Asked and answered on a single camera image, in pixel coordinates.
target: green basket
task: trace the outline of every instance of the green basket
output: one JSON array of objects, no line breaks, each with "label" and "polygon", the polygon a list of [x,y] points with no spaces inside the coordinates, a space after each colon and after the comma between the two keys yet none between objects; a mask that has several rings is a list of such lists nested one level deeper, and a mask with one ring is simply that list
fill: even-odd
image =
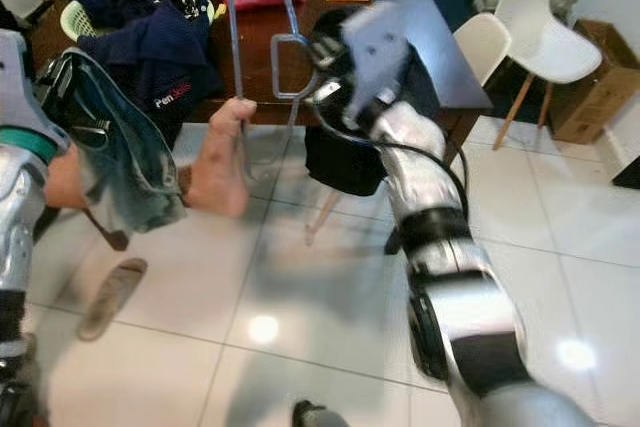
[{"label": "green basket", "polygon": [[[211,1],[209,1],[209,7],[207,8],[207,17],[209,17],[209,25],[213,23],[213,16],[215,15],[215,8]],[[100,37],[101,35],[113,32],[115,29],[96,29],[91,25],[89,16],[82,8],[82,4],[77,0],[69,2],[62,15],[60,15],[60,26],[62,31],[67,37],[74,42],[78,41],[78,37],[81,35],[88,35],[91,37]]]}]

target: white chair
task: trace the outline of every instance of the white chair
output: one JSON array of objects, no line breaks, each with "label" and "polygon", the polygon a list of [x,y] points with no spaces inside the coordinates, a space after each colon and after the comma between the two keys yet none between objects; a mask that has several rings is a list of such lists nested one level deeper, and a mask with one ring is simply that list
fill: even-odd
[{"label": "white chair", "polygon": [[549,0],[500,0],[496,17],[505,25],[513,40],[509,57],[529,71],[493,149],[500,148],[533,79],[545,79],[547,89],[538,119],[545,123],[553,84],[568,84],[586,77],[598,68],[602,55],[597,47],[565,27],[553,17]]},{"label": "white chair", "polygon": [[[456,30],[453,36],[482,86],[487,83],[491,74],[507,56],[511,46],[509,31],[492,14],[478,14],[472,17]],[[340,192],[332,190],[314,225],[306,226],[308,245],[313,244],[315,235],[324,225],[338,200],[340,200]]]}]

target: silver robotic arm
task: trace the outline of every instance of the silver robotic arm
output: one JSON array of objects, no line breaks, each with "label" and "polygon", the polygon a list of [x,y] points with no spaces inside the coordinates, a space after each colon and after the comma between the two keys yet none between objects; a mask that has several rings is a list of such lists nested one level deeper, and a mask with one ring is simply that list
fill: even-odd
[{"label": "silver robotic arm", "polygon": [[[343,49],[353,63],[346,70],[343,64],[341,72],[326,68],[328,80],[314,105],[325,128],[353,140],[322,119],[322,106],[342,109],[343,126],[359,128],[380,151],[408,259],[414,360],[424,375],[447,384],[464,427],[595,426],[571,399],[527,371],[516,308],[471,236],[463,189],[440,162],[444,135],[397,100],[408,55],[398,31],[401,17],[393,4],[378,3],[342,22],[340,42],[316,36],[316,66],[338,62]],[[332,97],[339,100],[332,103]],[[350,100],[342,107],[345,98]],[[309,402],[298,404],[293,417],[294,427],[347,425]]]},{"label": "silver robotic arm", "polygon": [[36,101],[22,37],[0,30],[0,426],[32,427],[31,386],[17,381],[27,342],[21,323],[31,270],[32,234],[44,209],[47,165],[69,138]]}]

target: black cable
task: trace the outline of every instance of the black cable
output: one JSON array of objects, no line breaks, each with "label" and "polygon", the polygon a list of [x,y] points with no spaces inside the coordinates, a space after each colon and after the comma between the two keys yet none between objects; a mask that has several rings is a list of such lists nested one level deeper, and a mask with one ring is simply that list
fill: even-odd
[{"label": "black cable", "polygon": [[[429,160],[433,161],[451,178],[451,181],[453,182],[458,192],[458,197],[460,197],[460,203],[462,206],[462,213],[464,215],[464,218],[467,220],[467,222],[469,221],[469,200],[467,199],[467,193],[465,191],[465,187],[462,185],[462,182],[460,182],[460,179],[455,174],[455,172],[453,172],[451,168],[447,164],[445,164],[441,159],[431,154],[430,152],[427,152],[426,150],[422,150],[412,145],[398,144],[396,142],[387,142],[384,140],[371,140],[371,139],[365,139],[362,137],[356,137],[354,135],[345,134],[344,132],[340,132],[338,129],[330,125],[324,119],[316,102],[311,103],[311,108],[313,109],[315,116],[318,118],[318,121],[320,122],[321,127],[334,137],[337,137],[339,139],[343,139],[343,140],[346,140],[347,142],[351,142],[353,144],[358,144],[358,145],[407,150],[409,152],[414,152],[416,154],[423,155],[427,157]],[[454,147],[458,151],[458,154],[460,154],[460,160],[462,161],[465,183],[466,183],[466,180],[468,180],[467,159],[464,153],[462,152],[462,149],[459,148],[459,146],[454,144]]]}]

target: wooden table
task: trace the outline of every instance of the wooden table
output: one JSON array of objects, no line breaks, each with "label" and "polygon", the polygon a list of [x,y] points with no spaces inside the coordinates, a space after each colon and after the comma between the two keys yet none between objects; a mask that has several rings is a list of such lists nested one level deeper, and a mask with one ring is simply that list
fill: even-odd
[{"label": "wooden table", "polygon": [[[440,111],[441,126],[450,138],[462,145],[478,116],[491,108],[491,102],[473,76],[458,48],[451,31],[433,0],[393,0],[407,12],[408,40],[416,50],[431,76]],[[36,69],[47,59],[59,55],[73,45],[60,28],[59,17],[65,2],[54,5],[34,31],[31,41]],[[326,11],[357,5],[326,0],[307,0],[296,6],[300,31],[308,35],[318,18]],[[281,7],[239,12],[238,30],[242,55],[245,96],[258,102],[253,119],[256,124],[285,124],[290,104],[276,99],[271,86],[270,39],[276,33],[288,33],[289,24]],[[224,99],[234,95],[233,62],[227,17],[214,22],[210,34],[210,57],[224,82],[224,92],[208,99],[194,109],[191,122],[207,122]],[[301,90],[311,75],[306,55],[298,47],[288,46],[281,52],[281,88]],[[314,125],[312,113],[301,106],[298,124]],[[452,160],[452,152],[447,154]]]}]

